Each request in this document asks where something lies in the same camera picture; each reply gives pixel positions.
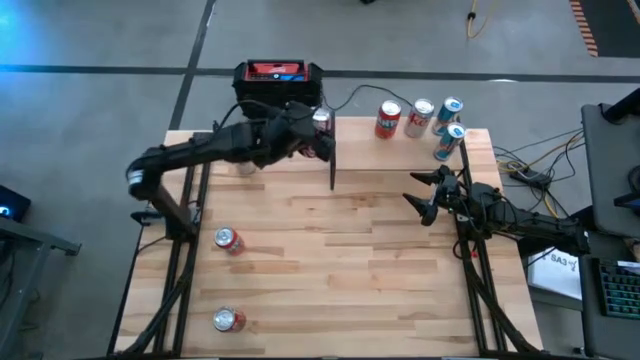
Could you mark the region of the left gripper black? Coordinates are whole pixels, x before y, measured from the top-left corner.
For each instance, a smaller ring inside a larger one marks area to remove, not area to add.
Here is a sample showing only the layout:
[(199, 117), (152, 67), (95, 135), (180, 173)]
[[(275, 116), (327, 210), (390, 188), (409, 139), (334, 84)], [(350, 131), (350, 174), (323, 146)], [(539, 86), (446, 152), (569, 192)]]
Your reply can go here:
[(251, 162), (256, 166), (269, 166), (297, 151), (304, 157), (328, 162), (335, 153), (335, 140), (317, 133), (313, 125), (317, 109), (318, 106), (291, 101), (286, 104), (286, 111), (252, 120)]

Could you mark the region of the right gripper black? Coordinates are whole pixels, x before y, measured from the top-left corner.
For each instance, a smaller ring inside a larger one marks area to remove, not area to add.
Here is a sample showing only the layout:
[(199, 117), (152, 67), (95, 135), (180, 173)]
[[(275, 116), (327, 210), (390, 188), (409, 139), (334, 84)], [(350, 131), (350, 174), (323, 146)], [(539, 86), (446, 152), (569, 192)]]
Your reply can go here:
[[(409, 175), (426, 185), (439, 185), (447, 177), (451, 175), (451, 170), (448, 166), (440, 166), (438, 169), (431, 172), (410, 172)], [(402, 196), (409, 204), (418, 212), (421, 218), (421, 224), (423, 226), (431, 226), (437, 217), (438, 207), (446, 209), (449, 213), (465, 216), (467, 219), (472, 219), (471, 211), (469, 210), (467, 197), (462, 193), (463, 186), (460, 184), (460, 196), (457, 198), (439, 198), (436, 194), (437, 186), (434, 192), (434, 199), (423, 199), (403, 193)]]

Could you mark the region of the red Coca-Cola can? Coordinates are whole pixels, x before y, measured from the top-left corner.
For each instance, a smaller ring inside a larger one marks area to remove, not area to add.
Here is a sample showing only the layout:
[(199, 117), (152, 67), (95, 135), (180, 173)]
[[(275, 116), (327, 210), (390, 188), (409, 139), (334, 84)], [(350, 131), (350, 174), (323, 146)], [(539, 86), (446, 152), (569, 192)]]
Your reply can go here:
[(223, 306), (215, 311), (212, 323), (219, 332), (240, 332), (246, 325), (246, 316), (236, 308)]
[[(332, 127), (332, 121), (334, 120), (334, 112), (325, 107), (319, 107), (313, 114), (314, 127), (324, 133), (330, 133)], [(312, 147), (306, 147), (300, 150), (300, 154), (307, 158), (314, 158), (316, 156)]]

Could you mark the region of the blue silver slim energy can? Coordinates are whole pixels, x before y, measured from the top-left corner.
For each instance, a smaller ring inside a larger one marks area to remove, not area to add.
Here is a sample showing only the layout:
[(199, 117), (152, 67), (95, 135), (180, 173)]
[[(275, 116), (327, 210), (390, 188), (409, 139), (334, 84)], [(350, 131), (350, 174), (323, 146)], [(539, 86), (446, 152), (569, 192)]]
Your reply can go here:
[(455, 149), (463, 142), (466, 136), (466, 127), (458, 122), (447, 125), (438, 146), (434, 150), (434, 157), (439, 161), (448, 160)]
[(442, 136), (450, 123), (458, 122), (462, 109), (463, 102), (461, 99), (453, 96), (447, 97), (432, 125), (432, 132), (437, 136)]

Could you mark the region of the red blue Fanta can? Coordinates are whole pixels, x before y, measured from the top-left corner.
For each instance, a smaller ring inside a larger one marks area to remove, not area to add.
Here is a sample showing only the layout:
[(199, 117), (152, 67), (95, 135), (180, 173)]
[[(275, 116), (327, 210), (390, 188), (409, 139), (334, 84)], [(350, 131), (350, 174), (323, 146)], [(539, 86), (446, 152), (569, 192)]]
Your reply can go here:
[(245, 250), (244, 240), (231, 227), (225, 226), (216, 230), (214, 235), (216, 246), (229, 255), (238, 256)]
[(395, 100), (384, 101), (378, 110), (375, 135), (381, 139), (392, 138), (400, 120), (401, 105)]

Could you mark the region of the black portable power station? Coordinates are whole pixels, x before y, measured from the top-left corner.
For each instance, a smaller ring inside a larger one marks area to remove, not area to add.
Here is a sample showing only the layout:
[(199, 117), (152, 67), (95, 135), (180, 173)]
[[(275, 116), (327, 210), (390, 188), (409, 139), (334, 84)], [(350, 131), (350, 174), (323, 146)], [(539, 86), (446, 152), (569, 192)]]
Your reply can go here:
[[(321, 104), (324, 70), (304, 60), (247, 60), (234, 69), (232, 87), (238, 102), (254, 100), (282, 108), (296, 101), (309, 107)], [(266, 110), (253, 103), (240, 105), (249, 119), (264, 117)]]

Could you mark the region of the black power strip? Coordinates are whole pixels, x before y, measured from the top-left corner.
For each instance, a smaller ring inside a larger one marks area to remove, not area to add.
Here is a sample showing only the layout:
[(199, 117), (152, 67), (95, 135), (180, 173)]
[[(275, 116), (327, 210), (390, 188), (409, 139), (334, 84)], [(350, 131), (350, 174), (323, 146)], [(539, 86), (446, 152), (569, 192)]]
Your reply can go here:
[(548, 190), (552, 183), (552, 178), (549, 175), (534, 171), (530, 168), (525, 168), (522, 171), (511, 172), (509, 177), (529, 187), (542, 191)]

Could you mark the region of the white printed paper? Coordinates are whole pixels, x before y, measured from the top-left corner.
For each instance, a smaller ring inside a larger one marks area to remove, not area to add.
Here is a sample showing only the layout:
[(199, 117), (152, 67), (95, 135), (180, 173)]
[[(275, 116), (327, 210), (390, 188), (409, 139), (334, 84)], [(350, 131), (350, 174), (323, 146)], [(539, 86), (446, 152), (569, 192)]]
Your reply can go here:
[(582, 299), (579, 260), (555, 248), (535, 253), (525, 263), (530, 286), (575, 300)]

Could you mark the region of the dark grey desk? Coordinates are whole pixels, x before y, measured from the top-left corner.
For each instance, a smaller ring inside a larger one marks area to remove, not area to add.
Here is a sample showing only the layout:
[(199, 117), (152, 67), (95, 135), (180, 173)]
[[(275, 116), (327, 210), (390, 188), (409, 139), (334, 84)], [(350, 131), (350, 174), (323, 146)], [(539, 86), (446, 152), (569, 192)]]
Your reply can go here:
[(576, 216), (589, 230), (640, 238), (640, 87), (582, 106), (581, 118), (591, 204)]

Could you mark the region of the black backlit keyboard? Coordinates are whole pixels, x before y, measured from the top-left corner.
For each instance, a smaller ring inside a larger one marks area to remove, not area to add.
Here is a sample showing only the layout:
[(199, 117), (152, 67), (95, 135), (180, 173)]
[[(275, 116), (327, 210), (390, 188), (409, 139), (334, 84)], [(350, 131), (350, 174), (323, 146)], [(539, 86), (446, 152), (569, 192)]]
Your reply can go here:
[(640, 320), (640, 262), (595, 259), (594, 270), (602, 314)]

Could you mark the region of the black desk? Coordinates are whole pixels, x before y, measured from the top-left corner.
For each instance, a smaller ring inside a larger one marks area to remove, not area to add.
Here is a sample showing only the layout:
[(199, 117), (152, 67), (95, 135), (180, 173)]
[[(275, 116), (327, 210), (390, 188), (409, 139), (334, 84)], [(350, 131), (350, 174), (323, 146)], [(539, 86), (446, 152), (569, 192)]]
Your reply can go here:
[(589, 356), (640, 360), (640, 320), (606, 317), (601, 312), (594, 258), (579, 259), (584, 347)]

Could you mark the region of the black mat hazard stripe edge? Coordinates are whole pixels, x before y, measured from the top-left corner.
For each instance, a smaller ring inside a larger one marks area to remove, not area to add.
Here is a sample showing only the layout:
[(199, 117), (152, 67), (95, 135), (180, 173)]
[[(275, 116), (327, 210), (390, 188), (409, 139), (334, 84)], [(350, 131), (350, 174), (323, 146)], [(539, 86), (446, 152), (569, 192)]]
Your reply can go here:
[(569, 0), (592, 57), (640, 59), (640, 0)]

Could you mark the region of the grey metal desk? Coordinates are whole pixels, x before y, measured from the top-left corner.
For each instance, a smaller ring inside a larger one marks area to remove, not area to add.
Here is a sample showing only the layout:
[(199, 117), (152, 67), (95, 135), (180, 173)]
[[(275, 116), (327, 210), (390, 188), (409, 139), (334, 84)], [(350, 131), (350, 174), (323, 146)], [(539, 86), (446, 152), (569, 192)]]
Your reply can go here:
[(77, 256), (81, 245), (0, 217), (0, 360), (7, 360), (49, 254)]

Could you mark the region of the black device blue light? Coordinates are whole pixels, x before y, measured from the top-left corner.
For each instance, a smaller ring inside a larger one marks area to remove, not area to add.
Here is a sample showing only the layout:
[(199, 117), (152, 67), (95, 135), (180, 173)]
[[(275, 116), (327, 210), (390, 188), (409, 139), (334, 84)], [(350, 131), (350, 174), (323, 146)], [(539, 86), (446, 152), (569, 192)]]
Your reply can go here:
[(0, 185), (0, 217), (22, 222), (30, 205), (29, 198)]

